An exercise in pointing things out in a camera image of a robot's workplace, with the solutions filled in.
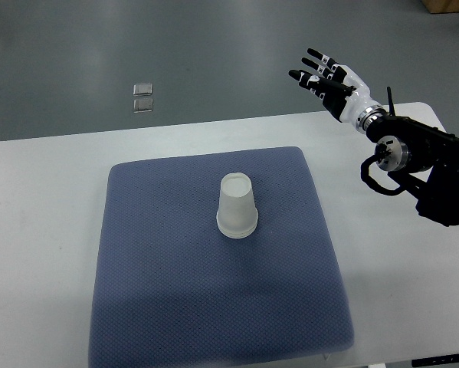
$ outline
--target white table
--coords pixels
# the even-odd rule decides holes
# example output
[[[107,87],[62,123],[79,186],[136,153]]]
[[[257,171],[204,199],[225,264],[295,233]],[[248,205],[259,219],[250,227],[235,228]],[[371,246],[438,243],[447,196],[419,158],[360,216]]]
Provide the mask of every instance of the white table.
[[[396,109],[441,127],[425,104]],[[111,166],[275,146],[300,147],[309,164],[356,341],[327,361],[262,366],[358,366],[459,353],[459,227],[420,218],[407,193],[390,198],[369,189],[359,166],[374,145],[319,112],[0,142],[0,368],[87,366]]]

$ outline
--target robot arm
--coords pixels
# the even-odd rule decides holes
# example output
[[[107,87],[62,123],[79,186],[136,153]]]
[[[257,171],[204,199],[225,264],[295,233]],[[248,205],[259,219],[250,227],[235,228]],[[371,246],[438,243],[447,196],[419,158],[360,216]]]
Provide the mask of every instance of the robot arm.
[[[407,191],[418,200],[420,216],[445,226],[459,225],[459,138],[409,117],[397,117],[389,89],[387,113],[349,67],[313,49],[307,52],[321,64],[307,58],[302,62],[318,75],[304,70],[289,75],[317,95],[337,120],[351,123],[376,143],[374,154],[361,165],[362,180],[387,196]],[[369,176],[374,162],[399,184],[397,189],[382,188]],[[430,168],[427,182],[410,175]]]

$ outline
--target blue mat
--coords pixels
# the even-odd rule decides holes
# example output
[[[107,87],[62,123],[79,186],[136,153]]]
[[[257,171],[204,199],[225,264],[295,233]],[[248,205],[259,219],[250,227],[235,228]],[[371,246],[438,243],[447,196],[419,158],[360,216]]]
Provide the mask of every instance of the blue mat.
[[[253,183],[257,229],[218,230],[220,181]],[[348,301],[300,149],[114,166],[103,217],[90,367],[243,364],[353,344]]]

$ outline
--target plastic cup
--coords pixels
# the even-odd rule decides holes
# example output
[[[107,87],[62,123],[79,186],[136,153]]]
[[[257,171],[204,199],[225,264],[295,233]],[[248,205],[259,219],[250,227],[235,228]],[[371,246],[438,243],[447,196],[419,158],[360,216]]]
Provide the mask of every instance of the plastic cup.
[[[217,226],[229,238],[246,238],[257,227],[251,180],[242,172],[227,174],[221,180]]]

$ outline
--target cardboard box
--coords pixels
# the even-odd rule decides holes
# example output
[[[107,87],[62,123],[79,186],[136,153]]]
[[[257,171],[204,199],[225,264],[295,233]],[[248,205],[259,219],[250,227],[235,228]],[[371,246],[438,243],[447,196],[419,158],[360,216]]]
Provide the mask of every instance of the cardboard box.
[[[421,0],[421,2],[432,14],[459,12],[459,0]]]

